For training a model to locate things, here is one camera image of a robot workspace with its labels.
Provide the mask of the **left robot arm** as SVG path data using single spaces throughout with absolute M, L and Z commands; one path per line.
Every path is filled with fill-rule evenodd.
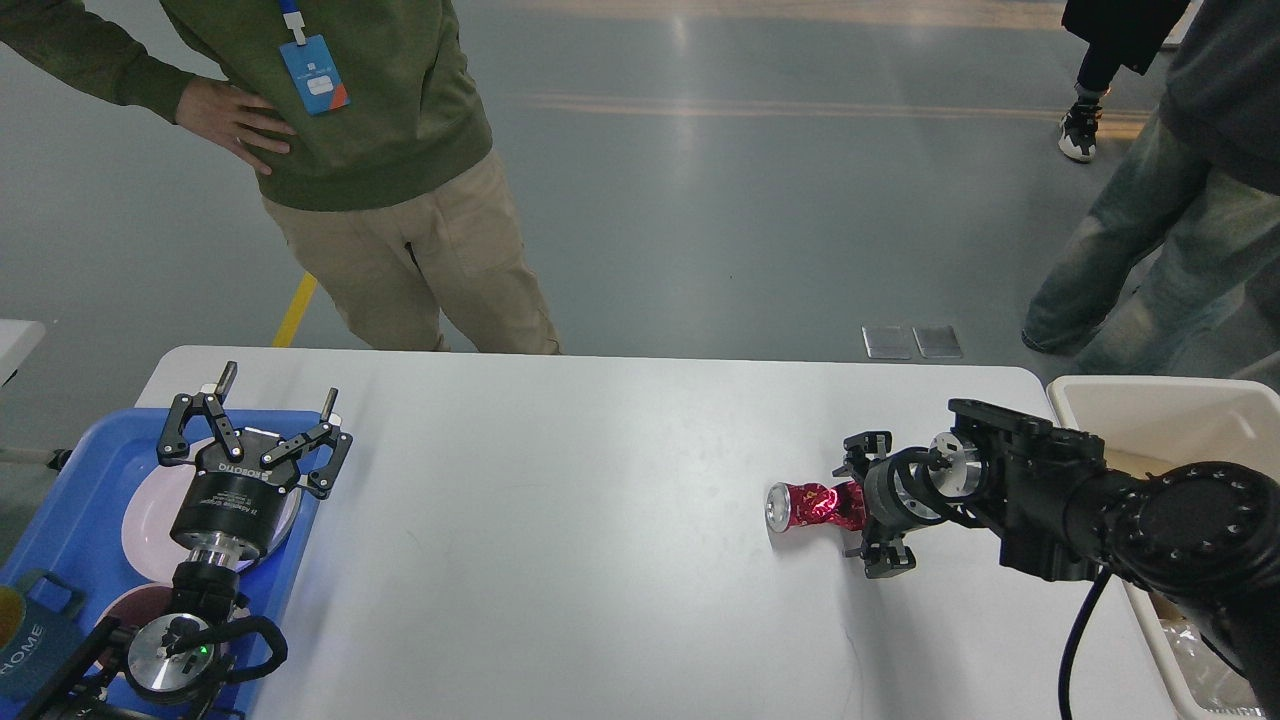
M 353 443 L 329 389 L 316 423 L 285 437 L 237 427 L 224 402 L 237 365 L 218 383 L 172 401 L 156 443 L 164 468 L 193 478 L 170 528 L 186 551 L 157 618 L 125 626 L 99 621 L 19 711 L 22 719 L 133 719 L 106 700 L 116 676 L 151 705 L 182 705 L 187 719 L 216 710 L 225 688 L 261 679 L 287 660 L 288 644 L 268 616 L 246 612 L 238 566 L 268 556 L 285 505 L 329 497 Z

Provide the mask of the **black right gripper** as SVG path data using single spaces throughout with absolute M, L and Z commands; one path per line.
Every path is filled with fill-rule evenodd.
M 890 430 L 864 430 L 844 439 L 844 461 L 832 471 L 833 478 L 850 478 L 861 483 L 869 518 L 883 532 L 861 530 L 858 538 L 846 539 L 844 556 L 863 562 L 868 579 L 887 579 L 916 568 L 915 553 L 905 544 L 905 533 L 945 521 L 933 509 L 908 493 L 902 477 L 913 475 L 913 466 L 928 464 L 929 452 L 892 451 Z

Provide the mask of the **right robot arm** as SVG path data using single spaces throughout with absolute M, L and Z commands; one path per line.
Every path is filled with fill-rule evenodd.
M 1110 577 L 1164 596 L 1277 716 L 1277 483 L 1206 461 L 1143 478 L 1108 468 L 1083 430 L 970 398 L 931 447 L 847 437 L 835 470 L 861 492 L 859 555 L 870 579 L 916 562 L 909 532 L 954 521 L 1001 539 L 1000 562 L 1047 582 Z

